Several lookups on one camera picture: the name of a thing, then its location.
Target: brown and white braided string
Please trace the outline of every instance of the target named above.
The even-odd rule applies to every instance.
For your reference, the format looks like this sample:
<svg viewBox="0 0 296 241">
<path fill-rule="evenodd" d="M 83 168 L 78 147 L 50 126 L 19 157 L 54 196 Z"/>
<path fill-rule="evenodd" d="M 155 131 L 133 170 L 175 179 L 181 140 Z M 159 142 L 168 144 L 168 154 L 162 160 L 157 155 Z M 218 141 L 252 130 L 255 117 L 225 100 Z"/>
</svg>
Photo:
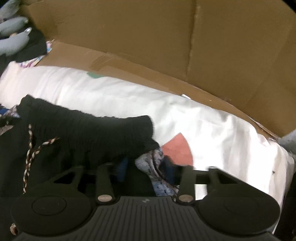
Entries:
<svg viewBox="0 0 296 241">
<path fill-rule="evenodd" d="M 57 137 L 55 137 L 53 139 L 49 139 L 48 141 L 43 142 L 41 144 L 41 146 L 39 146 L 37 148 L 37 150 L 32 151 L 32 149 L 33 149 L 33 143 L 32 143 L 32 141 L 33 141 L 32 125 L 29 125 L 29 136 L 30 136 L 30 139 L 29 139 L 29 150 L 27 152 L 26 167 L 25 167 L 25 172 L 24 172 L 24 177 L 23 177 L 23 181 L 24 181 L 24 184 L 23 184 L 23 194 L 25 194 L 26 191 L 27 191 L 28 177 L 30 175 L 30 169 L 31 169 L 32 163 L 34 162 L 34 159 L 35 159 L 36 155 L 39 154 L 39 152 L 41 151 L 42 148 L 44 148 L 46 146 L 52 145 L 56 140 L 59 139 Z M 13 235 L 17 235 L 17 228 L 16 228 L 16 226 L 15 226 L 14 223 L 10 226 L 10 231 L 11 231 L 11 233 Z"/>
</svg>

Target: green shape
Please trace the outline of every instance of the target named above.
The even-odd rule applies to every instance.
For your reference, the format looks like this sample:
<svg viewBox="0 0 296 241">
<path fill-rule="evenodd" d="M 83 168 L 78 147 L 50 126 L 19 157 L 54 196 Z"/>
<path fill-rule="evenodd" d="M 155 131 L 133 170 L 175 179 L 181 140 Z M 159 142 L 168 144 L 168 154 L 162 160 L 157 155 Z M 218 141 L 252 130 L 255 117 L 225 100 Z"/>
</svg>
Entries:
<svg viewBox="0 0 296 241">
<path fill-rule="evenodd" d="M 103 75 L 100 75 L 100 74 L 96 74 L 96 73 L 93 73 L 93 72 L 87 72 L 87 74 L 92 77 L 93 79 L 98 79 L 98 78 L 101 78 L 101 77 L 105 77 Z"/>
</svg>

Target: brown cardboard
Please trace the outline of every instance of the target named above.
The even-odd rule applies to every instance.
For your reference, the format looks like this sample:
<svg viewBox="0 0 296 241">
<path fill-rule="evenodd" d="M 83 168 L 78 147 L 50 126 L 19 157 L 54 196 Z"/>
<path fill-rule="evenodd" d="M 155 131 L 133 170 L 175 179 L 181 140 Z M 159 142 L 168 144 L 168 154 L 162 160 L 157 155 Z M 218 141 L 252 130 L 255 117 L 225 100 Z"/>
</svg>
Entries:
<svg viewBox="0 0 296 241">
<path fill-rule="evenodd" d="M 24 3 L 21 13 L 59 40 L 41 64 L 183 93 L 280 136 L 296 128 L 296 14 L 282 0 Z"/>
<path fill-rule="evenodd" d="M 55 41 L 52 47 L 53 49 L 50 54 L 39 65 L 72 67 L 104 76 L 120 78 L 177 95 L 185 94 L 199 103 L 218 110 L 224 110 L 248 121 L 256 128 L 258 133 L 263 134 L 267 138 L 270 137 L 246 114 L 234 106 L 184 81 L 117 56 L 104 54 L 88 48 L 65 44 L 59 41 Z"/>
</svg>

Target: red shape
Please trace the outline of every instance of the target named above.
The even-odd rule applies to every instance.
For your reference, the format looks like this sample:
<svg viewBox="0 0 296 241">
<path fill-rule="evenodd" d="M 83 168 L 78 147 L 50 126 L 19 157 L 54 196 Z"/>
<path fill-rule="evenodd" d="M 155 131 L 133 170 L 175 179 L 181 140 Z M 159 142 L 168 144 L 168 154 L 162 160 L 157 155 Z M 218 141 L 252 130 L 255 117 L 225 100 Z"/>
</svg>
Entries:
<svg viewBox="0 0 296 241">
<path fill-rule="evenodd" d="M 193 158 L 190 147 L 185 137 L 179 133 L 162 147 L 163 154 L 169 156 L 174 164 L 180 166 L 193 166 Z"/>
</svg>

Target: white fabric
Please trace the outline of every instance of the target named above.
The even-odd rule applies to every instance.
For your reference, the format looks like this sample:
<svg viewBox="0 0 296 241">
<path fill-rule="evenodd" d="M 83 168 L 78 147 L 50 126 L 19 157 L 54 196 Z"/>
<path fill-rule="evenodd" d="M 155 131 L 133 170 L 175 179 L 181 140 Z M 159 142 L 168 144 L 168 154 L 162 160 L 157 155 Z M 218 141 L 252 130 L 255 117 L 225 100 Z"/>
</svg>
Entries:
<svg viewBox="0 0 296 241">
<path fill-rule="evenodd" d="M 0 79 L 0 103 L 12 107 L 26 94 L 95 116 L 149 115 L 160 145 L 182 133 L 196 169 L 216 166 L 280 205 L 294 173 L 287 151 L 257 134 L 251 124 L 188 98 L 111 77 L 94 79 L 77 69 L 22 69 L 12 62 Z"/>
</svg>

